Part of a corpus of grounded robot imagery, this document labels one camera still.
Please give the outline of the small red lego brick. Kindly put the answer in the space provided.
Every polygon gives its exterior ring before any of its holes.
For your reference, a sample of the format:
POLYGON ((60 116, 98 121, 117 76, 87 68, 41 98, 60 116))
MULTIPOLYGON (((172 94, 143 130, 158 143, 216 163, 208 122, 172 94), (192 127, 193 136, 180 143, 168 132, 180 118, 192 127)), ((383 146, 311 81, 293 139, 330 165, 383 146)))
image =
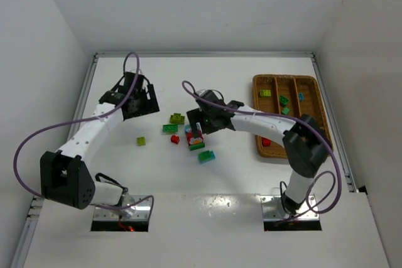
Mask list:
POLYGON ((179 144, 180 143, 180 138, 177 135, 172 135, 170 138, 170 141, 174 144, 179 144))

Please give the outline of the lime hollow lego brick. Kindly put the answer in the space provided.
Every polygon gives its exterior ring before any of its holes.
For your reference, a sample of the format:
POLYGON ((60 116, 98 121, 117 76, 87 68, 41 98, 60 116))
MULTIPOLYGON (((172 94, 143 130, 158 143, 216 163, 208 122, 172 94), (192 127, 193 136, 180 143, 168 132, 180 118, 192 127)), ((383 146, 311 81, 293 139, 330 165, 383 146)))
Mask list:
POLYGON ((170 123, 177 124, 177 125, 184 125, 185 123, 185 116, 181 115, 180 113, 173 113, 170 116, 170 123))

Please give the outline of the green and blue lego stack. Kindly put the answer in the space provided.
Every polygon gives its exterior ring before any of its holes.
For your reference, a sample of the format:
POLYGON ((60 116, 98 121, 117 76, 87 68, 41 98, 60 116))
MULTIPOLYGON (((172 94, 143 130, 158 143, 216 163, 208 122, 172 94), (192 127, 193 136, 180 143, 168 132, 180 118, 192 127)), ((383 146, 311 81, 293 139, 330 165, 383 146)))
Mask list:
POLYGON ((198 159, 199 164, 204 164, 204 163, 215 160, 215 154, 213 151, 207 150, 207 151, 199 153, 197 156, 197 159, 198 159))

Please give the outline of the green long lego brick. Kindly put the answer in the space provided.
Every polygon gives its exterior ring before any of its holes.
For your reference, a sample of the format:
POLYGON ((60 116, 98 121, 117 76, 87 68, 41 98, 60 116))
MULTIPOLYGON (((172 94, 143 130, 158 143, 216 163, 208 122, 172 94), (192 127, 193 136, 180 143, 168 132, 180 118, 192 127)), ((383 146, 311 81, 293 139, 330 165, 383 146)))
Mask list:
POLYGON ((178 125, 177 124, 164 124, 162 126, 162 131, 164 133, 176 133, 176 132, 178 132, 178 125))

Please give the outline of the lime square lego brick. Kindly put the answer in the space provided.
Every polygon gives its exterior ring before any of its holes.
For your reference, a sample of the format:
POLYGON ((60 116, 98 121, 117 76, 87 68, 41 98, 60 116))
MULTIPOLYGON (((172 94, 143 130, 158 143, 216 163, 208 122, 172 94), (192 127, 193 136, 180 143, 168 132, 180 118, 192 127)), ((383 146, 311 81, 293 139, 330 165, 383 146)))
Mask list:
POLYGON ((136 139, 136 143, 138 146, 145 146, 146 145, 146 138, 145 137, 138 137, 136 139))

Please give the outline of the red long lego brick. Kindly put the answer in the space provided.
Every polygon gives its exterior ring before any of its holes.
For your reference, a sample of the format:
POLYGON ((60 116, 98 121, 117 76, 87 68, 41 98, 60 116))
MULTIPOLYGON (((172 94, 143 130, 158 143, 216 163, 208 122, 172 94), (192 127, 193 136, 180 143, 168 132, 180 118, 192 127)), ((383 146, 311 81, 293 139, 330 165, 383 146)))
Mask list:
POLYGON ((265 137, 261 138, 261 144, 263 147, 269 147, 271 145, 271 140, 266 139, 265 137))

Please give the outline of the green square lego brick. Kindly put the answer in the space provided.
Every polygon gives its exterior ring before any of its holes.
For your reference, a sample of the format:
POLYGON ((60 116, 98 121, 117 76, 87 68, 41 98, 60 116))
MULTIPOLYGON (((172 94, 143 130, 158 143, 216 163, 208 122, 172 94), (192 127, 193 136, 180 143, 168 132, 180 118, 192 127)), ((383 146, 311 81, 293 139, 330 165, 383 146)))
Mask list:
POLYGON ((288 107, 282 108, 281 113, 282 113, 283 115, 287 115, 289 112, 290 112, 290 109, 289 109, 288 107))

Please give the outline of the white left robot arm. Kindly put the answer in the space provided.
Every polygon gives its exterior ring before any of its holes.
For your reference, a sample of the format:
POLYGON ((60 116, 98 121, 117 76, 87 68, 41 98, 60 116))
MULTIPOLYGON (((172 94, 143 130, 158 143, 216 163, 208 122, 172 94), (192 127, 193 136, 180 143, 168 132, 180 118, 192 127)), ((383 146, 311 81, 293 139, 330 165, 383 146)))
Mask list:
POLYGON ((92 175, 91 161, 119 124, 159 110, 153 84, 144 75, 125 72, 123 83, 99 99, 90 120, 57 151, 40 158, 43 197, 80 210, 89 205, 121 206, 127 188, 101 174, 92 175))

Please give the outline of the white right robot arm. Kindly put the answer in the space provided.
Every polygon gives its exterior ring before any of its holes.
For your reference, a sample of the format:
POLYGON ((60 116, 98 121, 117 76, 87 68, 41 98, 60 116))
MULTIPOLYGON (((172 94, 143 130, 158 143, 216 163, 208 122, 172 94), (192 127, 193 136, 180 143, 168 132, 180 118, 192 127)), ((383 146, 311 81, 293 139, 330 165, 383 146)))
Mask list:
POLYGON ((214 90, 190 92, 198 104, 187 112, 192 134, 212 134, 228 129, 263 137, 284 148, 292 169, 286 190, 281 194, 282 209, 296 215, 311 192, 321 165, 332 156, 332 146, 316 120, 303 114, 300 118, 269 114, 235 100, 228 104, 214 90))

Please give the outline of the red flower picture lego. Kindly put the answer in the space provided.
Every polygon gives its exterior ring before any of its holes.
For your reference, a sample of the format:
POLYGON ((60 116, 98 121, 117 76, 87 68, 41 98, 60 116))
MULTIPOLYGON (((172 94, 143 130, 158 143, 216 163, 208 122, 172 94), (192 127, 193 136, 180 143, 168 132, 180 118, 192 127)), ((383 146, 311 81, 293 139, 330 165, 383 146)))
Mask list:
POLYGON ((189 146, 201 144, 204 141, 204 138, 201 134, 199 134, 197 137, 194 137, 191 132, 186 133, 186 138, 189 146))

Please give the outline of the green flat lego base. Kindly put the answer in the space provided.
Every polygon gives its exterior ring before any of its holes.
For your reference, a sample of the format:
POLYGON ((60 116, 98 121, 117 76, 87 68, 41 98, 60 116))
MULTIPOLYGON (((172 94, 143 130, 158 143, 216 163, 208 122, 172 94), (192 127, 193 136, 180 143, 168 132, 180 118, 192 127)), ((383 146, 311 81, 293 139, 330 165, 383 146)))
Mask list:
POLYGON ((194 151, 194 150, 197 150, 197 149, 202 149, 204 147, 205 147, 205 143, 201 142, 201 143, 198 143, 198 144, 191 144, 191 145, 189 145, 188 148, 189 148, 190 151, 194 151))

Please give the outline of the lime lego brick in basket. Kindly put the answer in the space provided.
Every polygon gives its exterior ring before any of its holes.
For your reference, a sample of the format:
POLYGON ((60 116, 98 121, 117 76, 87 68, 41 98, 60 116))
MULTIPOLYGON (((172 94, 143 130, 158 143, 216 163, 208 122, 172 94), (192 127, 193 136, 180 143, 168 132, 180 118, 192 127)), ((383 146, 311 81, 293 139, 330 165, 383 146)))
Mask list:
POLYGON ((271 97, 271 91, 269 89, 260 89, 259 90, 259 96, 261 98, 271 97))

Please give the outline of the dark green lego in basket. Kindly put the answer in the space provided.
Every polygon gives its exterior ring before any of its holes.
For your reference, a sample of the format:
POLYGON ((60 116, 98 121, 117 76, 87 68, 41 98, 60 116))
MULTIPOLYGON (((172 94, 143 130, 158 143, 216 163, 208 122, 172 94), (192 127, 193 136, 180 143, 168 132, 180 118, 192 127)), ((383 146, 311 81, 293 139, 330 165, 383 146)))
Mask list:
POLYGON ((287 97, 285 97, 283 95, 279 96, 279 102, 280 102, 281 106, 286 107, 288 105, 289 101, 290 100, 287 97))

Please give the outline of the metal base plate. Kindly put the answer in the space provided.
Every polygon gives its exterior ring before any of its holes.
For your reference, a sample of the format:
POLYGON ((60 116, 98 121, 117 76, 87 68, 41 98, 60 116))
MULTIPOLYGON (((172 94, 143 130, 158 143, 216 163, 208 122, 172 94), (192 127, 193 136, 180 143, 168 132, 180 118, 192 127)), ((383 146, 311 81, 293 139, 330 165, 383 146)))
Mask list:
POLYGON ((304 201, 301 204, 301 207, 296 211, 294 217, 291 217, 291 215, 283 209, 280 195, 261 195, 260 201, 264 222, 280 222, 286 219, 306 222, 318 221, 320 219, 320 215, 312 212, 308 207, 317 207, 315 195, 310 195, 308 201, 304 201))
POLYGON ((94 222, 118 222, 121 217, 123 222, 149 222, 153 211, 153 195, 127 195, 122 200, 122 210, 108 210, 95 207, 94 222))

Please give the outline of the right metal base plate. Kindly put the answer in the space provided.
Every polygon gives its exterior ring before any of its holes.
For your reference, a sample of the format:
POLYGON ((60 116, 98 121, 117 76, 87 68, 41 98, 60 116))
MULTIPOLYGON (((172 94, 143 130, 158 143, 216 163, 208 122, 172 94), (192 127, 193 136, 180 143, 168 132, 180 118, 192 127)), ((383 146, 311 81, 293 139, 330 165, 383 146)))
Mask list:
POLYGON ((301 207, 296 211, 294 217, 291 217, 291 215, 283 209, 280 195, 261 195, 260 201, 264 222, 280 222, 286 219, 306 222, 318 221, 320 219, 320 215, 312 212, 308 207, 317 207, 315 195, 310 195, 308 201, 304 201, 301 204, 301 207))

